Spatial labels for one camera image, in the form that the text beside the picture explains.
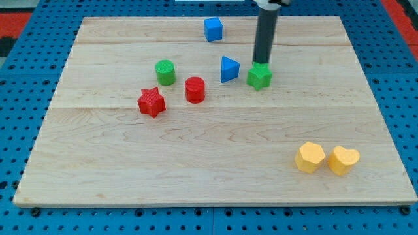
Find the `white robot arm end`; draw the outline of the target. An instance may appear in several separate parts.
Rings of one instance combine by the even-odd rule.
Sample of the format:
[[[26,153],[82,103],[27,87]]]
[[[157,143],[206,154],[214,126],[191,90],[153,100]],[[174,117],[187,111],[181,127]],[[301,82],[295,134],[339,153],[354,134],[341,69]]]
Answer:
[[[293,0],[254,0],[257,6],[263,10],[275,11],[281,7],[289,6]]]

